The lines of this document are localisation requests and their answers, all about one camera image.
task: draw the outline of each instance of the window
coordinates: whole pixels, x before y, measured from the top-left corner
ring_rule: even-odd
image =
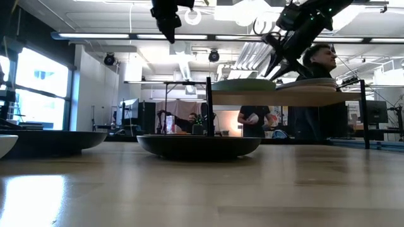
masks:
[[[41,123],[44,129],[62,130],[64,102],[61,98],[17,89],[13,119],[19,122]]]
[[[65,104],[69,102],[66,97],[69,77],[66,66],[24,48],[18,54],[13,119],[40,123],[44,129],[63,130],[65,107],[69,106]]]
[[[18,55],[16,84],[66,97],[69,69],[24,48]]]
[[[8,80],[8,74],[10,72],[10,61],[7,57],[0,56],[0,65],[4,73],[4,81]],[[6,85],[1,85],[0,90],[5,90]]]

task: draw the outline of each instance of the shelf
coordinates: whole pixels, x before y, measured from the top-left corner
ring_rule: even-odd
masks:
[[[360,100],[360,93],[329,91],[212,91],[214,105],[323,107]]]

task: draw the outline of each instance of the computer monitor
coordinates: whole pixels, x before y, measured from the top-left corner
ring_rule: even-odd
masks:
[[[119,104],[119,116],[122,116],[122,104]],[[138,108],[139,108],[139,98],[135,98],[132,100],[125,100],[125,119],[129,118],[138,118]]]
[[[369,124],[380,124],[380,123],[388,123],[389,117],[387,113],[387,103],[385,101],[366,101],[367,106],[367,121]],[[362,113],[362,102],[359,102],[360,115],[363,116]]]

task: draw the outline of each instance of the round tray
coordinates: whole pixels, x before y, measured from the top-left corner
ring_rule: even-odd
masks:
[[[4,158],[43,158],[80,154],[107,137],[106,132],[0,130],[0,134],[17,135],[18,140]]]
[[[318,78],[318,79],[303,79],[301,81],[295,81],[278,86],[277,90],[283,90],[286,88],[293,88],[296,86],[330,86],[336,88],[338,85],[333,78]]]
[[[18,136],[0,135],[0,158],[10,151],[17,142]]]
[[[235,158],[252,153],[261,138],[208,136],[138,136],[140,146],[166,158]]]
[[[281,91],[311,91],[311,92],[336,92],[332,86],[293,86],[291,88],[280,89]]]
[[[265,79],[228,79],[212,84],[212,91],[275,91],[276,84]]]

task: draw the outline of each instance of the table surface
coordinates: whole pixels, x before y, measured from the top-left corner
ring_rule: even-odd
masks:
[[[214,105],[323,107],[360,100],[360,93],[323,91],[212,91]]]
[[[0,226],[399,226],[404,154],[261,145],[232,161],[158,158],[138,143],[2,160]]]

